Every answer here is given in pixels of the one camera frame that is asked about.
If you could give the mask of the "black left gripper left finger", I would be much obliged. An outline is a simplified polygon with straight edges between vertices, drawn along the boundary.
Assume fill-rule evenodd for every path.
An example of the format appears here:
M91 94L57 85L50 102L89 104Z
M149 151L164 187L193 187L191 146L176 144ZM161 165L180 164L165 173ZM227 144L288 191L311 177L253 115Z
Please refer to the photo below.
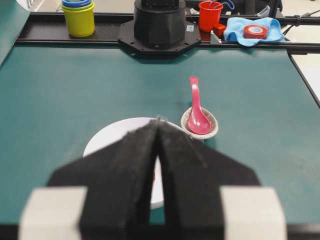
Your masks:
M159 120L56 169L48 187L86 186L80 216L84 240L129 240L149 224Z

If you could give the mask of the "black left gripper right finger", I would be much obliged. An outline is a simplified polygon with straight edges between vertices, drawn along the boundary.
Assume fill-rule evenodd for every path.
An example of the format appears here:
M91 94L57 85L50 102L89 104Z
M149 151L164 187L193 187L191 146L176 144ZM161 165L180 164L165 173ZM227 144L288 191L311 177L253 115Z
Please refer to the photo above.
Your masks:
M223 240L221 186L260 186L250 167L159 121L165 224L179 240Z

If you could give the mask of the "black right robot arm base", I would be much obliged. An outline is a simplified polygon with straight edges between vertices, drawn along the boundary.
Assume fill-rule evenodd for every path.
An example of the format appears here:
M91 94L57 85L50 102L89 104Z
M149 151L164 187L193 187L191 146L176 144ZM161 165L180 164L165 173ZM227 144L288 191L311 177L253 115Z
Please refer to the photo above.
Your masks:
M118 42L149 56L176 56L201 43L183 0L136 0L133 20L120 25Z

